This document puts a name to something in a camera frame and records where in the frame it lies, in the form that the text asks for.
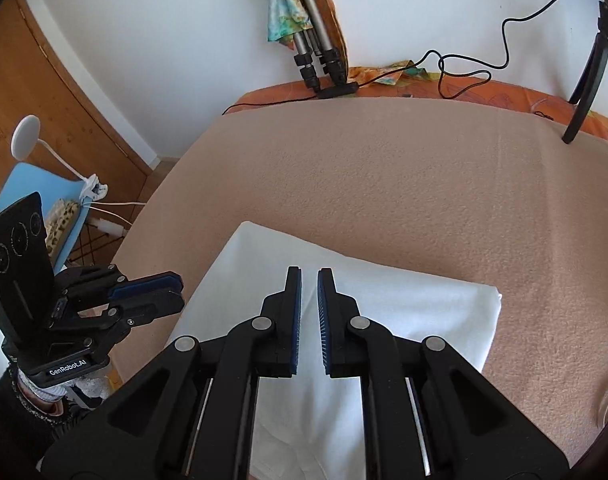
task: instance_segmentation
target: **white lamp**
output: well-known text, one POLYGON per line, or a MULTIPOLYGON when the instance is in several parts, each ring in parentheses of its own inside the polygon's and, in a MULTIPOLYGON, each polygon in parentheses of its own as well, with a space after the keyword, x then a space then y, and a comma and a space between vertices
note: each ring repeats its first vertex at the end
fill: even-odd
POLYGON ((11 139, 11 154, 17 160, 25 160, 31 154, 37 143, 40 143, 44 148, 49 150, 51 155, 60 161, 63 166, 86 183, 84 189, 82 189, 82 192, 80 193, 80 199, 90 197, 95 201, 101 200, 106 196, 108 193, 108 186, 106 184, 100 184, 96 174, 87 178, 71 167, 71 165, 61 158, 53 148, 44 140, 40 139, 40 120, 34 115, 26 116, 20 121, 13 133, 13 138, 11 139))

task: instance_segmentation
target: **wooden door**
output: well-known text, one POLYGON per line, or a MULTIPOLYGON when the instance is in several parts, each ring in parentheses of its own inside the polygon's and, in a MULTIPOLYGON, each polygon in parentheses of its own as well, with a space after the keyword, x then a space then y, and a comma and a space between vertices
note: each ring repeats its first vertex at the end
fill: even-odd
MULTIPOLYGON (((46 57, 21 4, 22 0, 5 0, 0 7, 0 191, 17 164, 10 151, 13 131, 24 116, 34 114, 42 123, 40 137, 64 160, 81 174, 96 173, 108 184, 107 202, 136 201, 148 168, 130 148, 118 146, 114 130, 107 132, 106 120, 97 110, 89 112, 88 99, 71 91, 70 76, 62 74, 61 64, 55 69, 52 56, 46 57)), ((76 179, 43 146, 36 146, 27 162, 76 179)), ((132 208, 113 210, 126 218, 132 214, 132 208)))

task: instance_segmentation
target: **black tripod leg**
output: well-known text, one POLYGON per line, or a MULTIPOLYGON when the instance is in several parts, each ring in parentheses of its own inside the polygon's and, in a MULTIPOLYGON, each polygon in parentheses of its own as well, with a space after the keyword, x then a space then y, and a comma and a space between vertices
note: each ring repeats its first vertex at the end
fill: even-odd
POLYGON ((580 81, 577 83, 577 87, 575 88, 575 91, 572 93, 572 96, 570 97, 570 99, 568 99, 568 102, 571 105, 575 105, 580 101, 581 95, 583 94, 584 89, 586 88, 586 83, 588 82, 588 74, 590 74, 590 69, 593 66, 593 64, 595 63, 595 48, 597 46, 597 41, 599 41, 599 36, 597 36, 595 38, 595 43, 592 44, 592 50, 590 51, 590 57, 588 58, 588 62, 586 63, 586 66, 584 67, 583 73, 581 73, 580 81))
POLYGON ((597 40, 595 42, 595 55, 594 60, 590 65, 590 70, 588 71, 588 76, 586 78, 586 86, 583 89, 581 94, 581 98, 579 104, 577 105, 577 109, 575 110, 575 114, 566 129, 564 137, 562 140, 566 144, 570 144, 573 142, 575 137, 577 136, 578 131, 583 124, 583 121, 588 116, 588 112, 590 111, 590 107, 595 100, 595 96, 597 95, 597 90, 599 89, 599 85, 601 80, 604 77, 604 72, 606 71, 606 64, 608 63, 608 37, 600 32, 597 34, 597 40))

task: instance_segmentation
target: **black tripod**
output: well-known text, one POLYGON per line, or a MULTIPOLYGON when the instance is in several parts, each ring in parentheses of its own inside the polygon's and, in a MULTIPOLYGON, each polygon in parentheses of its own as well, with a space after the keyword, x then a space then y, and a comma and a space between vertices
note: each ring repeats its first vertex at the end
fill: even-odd
POLYGON ((586 68, 581 74, 581 79, 575 88, 570 100, 572 105, 577 105, 575 114, 568 125, 568 128, 562 137, 566 144, 573 142, 580 130, 583 121, 588 116, 590 107, 592 106, 601 80, 606 71, 608 63, 608 6, 604 2, 599 3, 599 32, 595 38, 595 44, 590 53, 590 59, 586 64, 586 68))

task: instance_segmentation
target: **blue chair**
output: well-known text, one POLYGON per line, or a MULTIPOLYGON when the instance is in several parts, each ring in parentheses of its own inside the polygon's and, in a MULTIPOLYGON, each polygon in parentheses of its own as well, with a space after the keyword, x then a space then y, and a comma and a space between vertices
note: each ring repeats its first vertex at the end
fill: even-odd
MULTIPOLYGON (((79 194, 83 187, 84 182, 82 180, 67 180, 42 168, 20 162, 13 168, 0 192, 0 211, 37 191, 42 197, 42 216, 46 217, 53 204, 60 198, 79 202, 79 194)), ((90 198, 85 198, 82 204, 90 204, 91 202, 90 198)), ((87 207, 81 208, 78 219, 62 245, 62 250, 53 265, 56 273, 62 270, 70 251, 73 250, 73 245, 75 245, 82 231, 88 211, 87 207)))

